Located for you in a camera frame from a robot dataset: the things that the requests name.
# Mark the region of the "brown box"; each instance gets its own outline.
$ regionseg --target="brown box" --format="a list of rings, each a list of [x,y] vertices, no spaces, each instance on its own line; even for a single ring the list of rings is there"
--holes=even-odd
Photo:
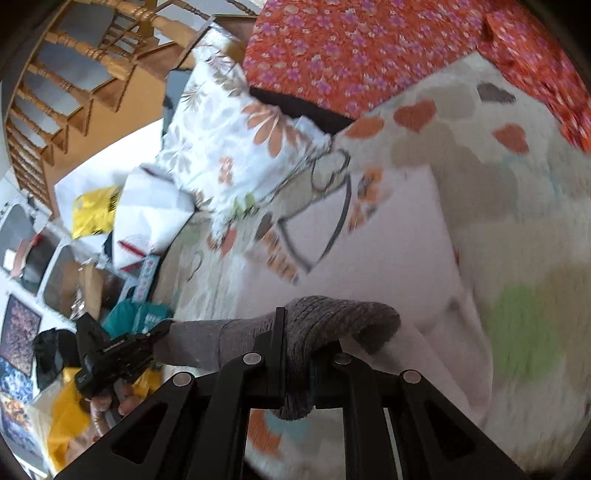
[[[103,294],[103,273],[90,264],[80,265],[78,262],[68,262],[64,266],[60,313],[68,318],[72,314],[72,304],[76,299],[78,285],[82,288],[86,313],[98,320]]]

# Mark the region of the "white pillowcase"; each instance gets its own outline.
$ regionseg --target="white pillowcase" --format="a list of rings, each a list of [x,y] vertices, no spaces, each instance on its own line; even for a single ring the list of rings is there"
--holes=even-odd
[[[195,68],[156,162],[212,213],[212,237],[220,240],[234,218],[325,153],[330,136],[250,96],[240,65],[215,48],[193,54]]]

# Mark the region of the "teal fabric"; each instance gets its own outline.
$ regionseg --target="teal fabric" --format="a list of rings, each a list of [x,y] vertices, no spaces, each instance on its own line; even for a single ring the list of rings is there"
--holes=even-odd
[[[165,305],[120,301],[107,316],[103,328],[111,338],[124,333],[146,333],[171,315]]]

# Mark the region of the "yellow bag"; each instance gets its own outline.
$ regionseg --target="yellow bag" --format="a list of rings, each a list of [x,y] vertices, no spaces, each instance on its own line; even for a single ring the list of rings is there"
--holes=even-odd
[[[80,195],[74,202],[72,238],[111,232],[120,195],[118,186]]]
[[[90,416],[82,409],[82,396],[74,384],[74,376],[78,370],[65,368],[63,375],[37,397],[39,399],[51,394],[51,398],[43,402],[44,406],[33,405],[37,410],[44,411],[44,418],[41,418],[40,412],[35,414],[30,411],[30,415],[33,413],[34,420],[36,419],[34,426],[37,435],[44,441],[46,458],[51,462],[51,470],[55,473],[64,469],[92,444],[93,437],[86,432],[95,432],[94,429],[89,429]],[[140,400],[145,400],[161,384],[162,372],[148,368],[134,383],[134,393]]]

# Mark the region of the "gray knitted sock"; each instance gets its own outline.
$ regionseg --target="gray knitted sock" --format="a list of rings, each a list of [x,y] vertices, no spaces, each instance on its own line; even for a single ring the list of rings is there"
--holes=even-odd
[[[307,379],[310,355],[315,350],[353,335],[372,354],[400,326],[396,310],[382,303],[306,297],[285,308],[287,395],[278,412],[284,420],[303,418],[312,409]],[[225,362],[251,351],[255,337],[271,329],[274,317],[275,312],[253,319],[176,322],[154,346],[154,356],[165,364],[217,371]]]

